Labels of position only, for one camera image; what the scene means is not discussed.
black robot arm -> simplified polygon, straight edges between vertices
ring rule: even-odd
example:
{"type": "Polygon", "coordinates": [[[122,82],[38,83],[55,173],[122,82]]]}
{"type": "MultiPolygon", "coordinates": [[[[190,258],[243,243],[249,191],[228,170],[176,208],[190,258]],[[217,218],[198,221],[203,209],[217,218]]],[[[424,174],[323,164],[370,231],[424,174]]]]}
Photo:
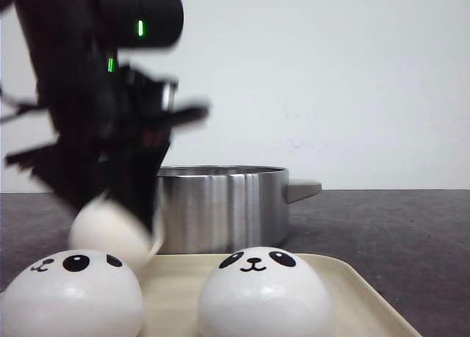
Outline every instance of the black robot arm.
{"type": "Polygon", "coordinates": [[[14,3],[57,143],[7,156],[77,211],[105,192],[152,229],[156,174],[170,129],[207,115],[168,107],[176,81],[120,67],[119,48],[164,48],[183,27],[181,0],[0,0],[14,3]]]}

smiling mouth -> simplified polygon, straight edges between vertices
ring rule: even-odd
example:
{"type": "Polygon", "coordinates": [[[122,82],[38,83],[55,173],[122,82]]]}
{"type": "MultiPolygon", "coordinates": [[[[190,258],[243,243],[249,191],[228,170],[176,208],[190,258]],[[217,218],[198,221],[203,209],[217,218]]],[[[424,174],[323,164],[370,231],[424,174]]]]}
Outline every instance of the smiling mouth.
{"type": "Polygon", "coordinates": [[[48,269],[42,269],[43,265],[39,266],[39,267],[32,267],[31,270],[32,271],[38,271],[38,272],[44,272],[44,271],[47,271],[48,269]]]}
{"type": "Polygon", "coordinates": [[[249,269],[244,269],[243,267],[240,269],[240,271],[243,271],[243,272],[249,272],[249,271],[264,271],[266,269],[266,267],[261,267],[261,268],[258,268],[255,266],[255,264],[253,264],[249,269]]]}

gray countertop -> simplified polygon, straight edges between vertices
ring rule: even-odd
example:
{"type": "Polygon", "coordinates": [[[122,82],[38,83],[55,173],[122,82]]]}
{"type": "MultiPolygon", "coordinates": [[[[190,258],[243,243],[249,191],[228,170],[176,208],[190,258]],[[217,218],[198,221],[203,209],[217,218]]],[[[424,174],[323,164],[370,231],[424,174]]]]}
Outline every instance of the gray countertop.
{"type": "MultiPolygon", "coordinates": [[[[71,213],[53,195],[1,195],[1,288],[66,250],[71,213]]],[[[470,336],[470,191],[324,191],[291,205],[284,248],[354,267],[423,336],[470,336]]]]}

stainless steel pot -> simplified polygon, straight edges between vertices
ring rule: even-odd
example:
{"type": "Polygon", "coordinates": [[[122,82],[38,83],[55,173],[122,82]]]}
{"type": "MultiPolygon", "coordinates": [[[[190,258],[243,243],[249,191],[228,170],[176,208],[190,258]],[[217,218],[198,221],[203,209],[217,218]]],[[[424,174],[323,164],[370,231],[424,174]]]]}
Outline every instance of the stainless steel pot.
{"type": "Polygon", "coordinates": [[[162,167],[156,218],[164,220],[160,253],[230,253],[276,245],[289,232],[289,203],[316,195],[316,181],[289,183],[279,167],[162,167]]]}

white wall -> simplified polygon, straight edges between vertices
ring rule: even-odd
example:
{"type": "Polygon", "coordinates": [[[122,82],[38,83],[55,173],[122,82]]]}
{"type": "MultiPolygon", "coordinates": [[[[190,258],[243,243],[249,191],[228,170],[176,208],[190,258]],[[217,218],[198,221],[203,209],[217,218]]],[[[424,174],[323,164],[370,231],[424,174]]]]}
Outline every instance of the white wall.
{"type": "MultiPolygon", "coordinates": [[[[177,131],[165,164],[269,164],[326,189],[470,189],[470,0],[183,0],[172,51],[121,52],[210,119],[177,131]]],[[[2,80],[32,95],[18,23],[2,27],[2,80]]],[[[7,151],[51,136],[2,130],[7,151]]],[[[2,191],[36,190],[15,170],[2,191]]]]}

